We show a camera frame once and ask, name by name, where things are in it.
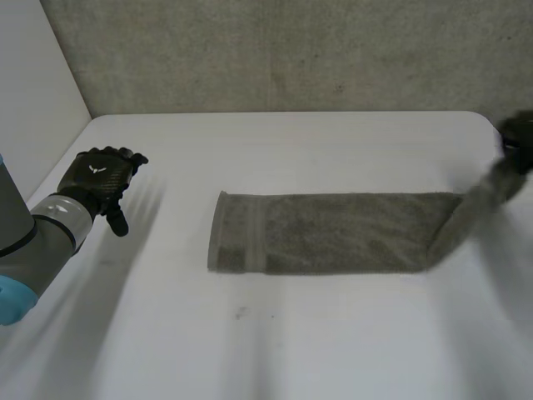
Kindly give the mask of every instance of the black glove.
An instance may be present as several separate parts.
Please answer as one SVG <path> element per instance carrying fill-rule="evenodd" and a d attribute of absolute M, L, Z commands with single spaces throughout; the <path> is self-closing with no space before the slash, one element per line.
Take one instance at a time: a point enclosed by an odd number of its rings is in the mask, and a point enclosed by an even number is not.
<path fill-rule="evenodd" d="M 124 147 L 80 152 L 59 183 L 57 194 L 80 202 L 93 220 L 105 215 L 113 232 L 125 236 L 128 226 L 118 201 L 132 176 L 146 163 L 146 157 Z"/>
<path fill-rule="evenodd" d="M 533 169 L 533 111 L 522 111 L 503 121 L 498 131 L 503 152 L 520 175 Z"/>

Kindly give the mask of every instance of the white table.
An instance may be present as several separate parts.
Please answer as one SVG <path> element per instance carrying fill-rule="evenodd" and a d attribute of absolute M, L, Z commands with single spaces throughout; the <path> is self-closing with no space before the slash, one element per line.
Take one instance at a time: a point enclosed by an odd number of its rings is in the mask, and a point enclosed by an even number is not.
<path fill-rule="evenodd" d="M 526 399 L 533 194 L 421 275 L 207 271 L 218 193 L 463 190 L 497 154 L 470 112 L 107 116 L 74 156 L 125 146 L 128 237 L 97 221 L 39 304 L 0 331 L 1 399 Z"/>

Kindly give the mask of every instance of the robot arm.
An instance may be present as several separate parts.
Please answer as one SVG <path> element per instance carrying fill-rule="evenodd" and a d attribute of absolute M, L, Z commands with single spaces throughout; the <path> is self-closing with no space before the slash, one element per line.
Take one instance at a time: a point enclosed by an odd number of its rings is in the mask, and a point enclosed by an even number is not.
<path fill-rule="evenodd" d="M 0 325 L 21 320 L 80 248 L 97 215 L 127 234 L 118 204 L 143 155 L 106 147 L 81 152 L 57 192 L 27 209 L 0 158 Z"/>

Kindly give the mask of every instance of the white wall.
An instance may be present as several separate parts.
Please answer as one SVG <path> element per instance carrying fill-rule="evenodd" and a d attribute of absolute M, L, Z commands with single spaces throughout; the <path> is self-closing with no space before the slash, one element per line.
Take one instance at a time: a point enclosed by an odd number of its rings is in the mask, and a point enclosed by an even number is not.
<path fill-rule="evenodd" d="M 39 1 L 0 1 L 0 153 L 25 199 L 90 120 Z"/>

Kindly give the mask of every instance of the folded towel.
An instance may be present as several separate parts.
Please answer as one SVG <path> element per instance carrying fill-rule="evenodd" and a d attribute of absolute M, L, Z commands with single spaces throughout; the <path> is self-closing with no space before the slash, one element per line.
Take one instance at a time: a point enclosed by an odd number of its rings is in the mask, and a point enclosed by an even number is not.
<path fill-rule="evenodd" d="M 207 266 L 220 273 L 416 273 L 450 254 L 525 181 L 502 159 L 465 194 L 222 192 Z"/>

